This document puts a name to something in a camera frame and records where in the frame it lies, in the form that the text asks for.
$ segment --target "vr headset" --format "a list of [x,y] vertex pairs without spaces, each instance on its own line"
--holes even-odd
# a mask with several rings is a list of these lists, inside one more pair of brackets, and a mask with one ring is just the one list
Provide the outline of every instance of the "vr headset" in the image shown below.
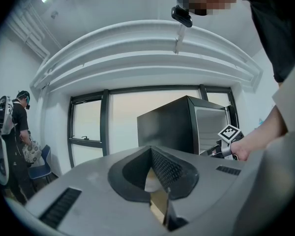
[[207,10],[205,9],[190,8],[189,0],[177,0],[177,5],[172,8],[172,18],[190,28],[192,27],[192,18],[189,12],[199,16],[207,15]]
[[29,105],[29,103],[30,103],[30,94],[28,92],[25,92],[25,93],[23,93],[21,95],[18,95],[17,98],[19,98],[19,97],[21,97],[23,95],[26,95],[26,103],[27,103],[27,106],[25,108],[27,110],[29,110],[30,109],[30,105]]

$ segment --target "black window frame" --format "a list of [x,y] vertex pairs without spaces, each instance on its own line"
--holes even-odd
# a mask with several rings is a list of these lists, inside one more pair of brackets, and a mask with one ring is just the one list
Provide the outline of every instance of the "black window frame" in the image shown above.
[[[102,148],[103,156],[109,154],[108,143],[108,113],[109,113],[109,92],[104,90],[102,92],[89,93],[70,98],[67,122],[67,143],[71,168],[73,168],[74,160],[72,154],[72,144]],[[100,107],[100,141],[78,139],[73,137],[73,121],[74,121],[74,107],[79,104],[101,100]]]
[[[146,92],[146,91],[163,91],[163,90],[199,90],[201,98],[208,101],[207,93],[208,92],[218,92],[218,93],[227,93],[231,105],[235,109],[237,127],[239,128],[238,114],[235,104],[235,99],[232,93],[231,88],[224,87],[214,87],[214,86],[205,86],[205,85],[161,85],[161,86],[143,86],[143,87],[133,87],[133,88],[119,88],[108,90],[105,89],[100,92],[88,93],[79,96],[74,96],[70,98],[69,110],[68,110],[68,123],[67,123],[67,143],[68,143],[68,152],[71,168],[73,168],[74,160],[72,154],[72,144],[93,147],[93,148],[102,148],[103,156],[109,155],[109,96],[111,94],[119,93],[132,93],[132,92]],[[83,104],[87,102],[92,102],[96,100],[101,100],[100,108],[100,141],[90,141],[84,139],[77,139],[73,136],[73,117],[74,117],[74,106],[77,104]]]

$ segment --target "window frame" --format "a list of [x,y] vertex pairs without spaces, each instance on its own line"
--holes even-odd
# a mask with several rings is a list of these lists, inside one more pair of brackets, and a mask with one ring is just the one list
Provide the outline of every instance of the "window frame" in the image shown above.
[[[68,110],[68,122],[67,122],[67,143],[71,168],[73,168],[74,160],[72,154],[72,144],[102,148],[103,156],[109,154],[108,143],[108,113],[109,113],[109,93],[108,90],[102,92],[89,93],[80,96],[70,98],[69,110]],[[73,137],[73,121],[74,121],[74,107],[79,104],[101,100],[100,107],[100,141],[84,140]]]

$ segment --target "white wall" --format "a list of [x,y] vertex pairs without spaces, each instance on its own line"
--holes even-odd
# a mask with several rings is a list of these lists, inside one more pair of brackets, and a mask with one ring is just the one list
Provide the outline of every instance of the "white wall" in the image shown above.
[[138,116],[185,95],[201,98],[198,90],[150,91],[110,95],[110,154],[138,146]]
[[35,113],[37,101],[29,84],[42,60],[8,29],[0,31],[0,98],[4,95],[12,99],[18,91],[30,93],[30,110],[27,110],[29,129],[33,138],[37,137]]
[[69,95],[56,92],[48,94],[44,140],[51,148],[52,171],[57,176],[71,170],[67,145],[69,102]]
[[275,105],[272,96],[279,88],[273,77],[272,64],[264,49],[252,58],[264,70],[256,92],[245,92],[240,84],[232,86],[239,125],[244,135],[257,128],[260,119],[262,121],[266,119]]

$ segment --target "person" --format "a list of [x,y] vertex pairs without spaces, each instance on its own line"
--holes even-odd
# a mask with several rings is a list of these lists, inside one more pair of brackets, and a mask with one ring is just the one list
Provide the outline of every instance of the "person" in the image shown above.
[[22,148],[24,144],[31,144],[28,133],[28,121],[25,108],[30,102],[30,94],[21,91],[13,101],[13,123],[14,128],[7,136],[2,136],[6,143],[6,151],[9,164],[8,186],[11,192],[21,204],[26,204],[34,195],[32,183],[28,173],[28,164],[24,159]]
[[[177,0],[184,9],[205,16],[210,10],[229,8],[236,0]],[[279,86],[295,66],[295,0],[247,0],[252,20],[262,46],[272,63],[274,79]],[[265,149],[287,128],[275,106],[266,120],[243,139],[231,144],[239,160],[247,160],[252,151]]]

